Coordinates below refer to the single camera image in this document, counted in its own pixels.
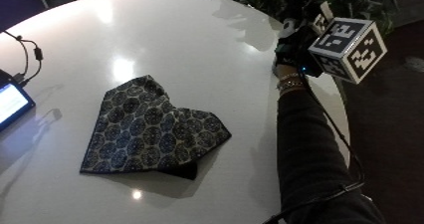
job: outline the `folded patterned cloth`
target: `folded patterned cloth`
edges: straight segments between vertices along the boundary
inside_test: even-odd
[[[107,92],[80,172],[157,170],[194,179],[197,161],[229,138],[212,112],[177,109],[144,76]]]

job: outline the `black cable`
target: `black cable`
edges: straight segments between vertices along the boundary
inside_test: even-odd
[[[27,75],[27,72],[28,72],[28,51],[27,51],[27,47],[24,45],[24,42],[26,43],[32,43],[35,45],[35,56],[36,56],[36,60],[39,61],[39,69],[38,69],[38,72],[35,73],[35,75],[31,76],[31,78],[26,79],[20,85],[22,87],[26,87],[27,84],[30,83],[30,81],[39,75],[40,71],[42,71],[42,67],[43,67],[43,63],[42,63],[42,60],[43,60],[43,51],[42,49],[39,48],[39,45],[36,42],[31,41],[31,40],[24,40],[22,36],[14,36],[11,33],[8,33],[7,31],[4,31],[6,34],[8,34],[12,38],[15,38],[16,41],[20,42],[23,48],[24,48],[24,51],[26,51],[26,58],[27,58],[27,66],[26,66],[26,72],[23,74],[23,77]]]
[[[27,72],[28,72],[28,51],[27,51],[27,47],[23,43],[23,40],[22,40],[22,36],[19,37],[15,37],[11,33],[8,33],[7,31],[3,31],[7,35],[10,35],[12,38],[15,38],[15,40],[22,44],[23,48],[24,48],[24,52],[26,52],[26,71],[23,73],[23,77],[26,77],[27,75]]]

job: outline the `white round table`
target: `white round table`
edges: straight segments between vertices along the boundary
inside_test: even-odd
[[[46,60],[26,87],[38,107],[0,133],[0,223],[262,223],[275,214],[279,28],[229,0],[80,0],[11,28]],[[6,34],[0,69],[24,69]],[[201,160],[196,181],[79,172],[105,92],[145,75],[176,107],[213,112],[233,134]],[[349,137],[331,77],[311,85]]]

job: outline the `black and white cube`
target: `black and white cube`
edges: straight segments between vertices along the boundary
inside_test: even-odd
[[[335,18],[309,52],[325,73],[359,84],[387,49],[375,22]]]

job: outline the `tablet screen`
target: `tablet screen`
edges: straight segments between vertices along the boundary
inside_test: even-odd
[[[28,100],[12,84],[0,88],[0,125],[27,104]]]

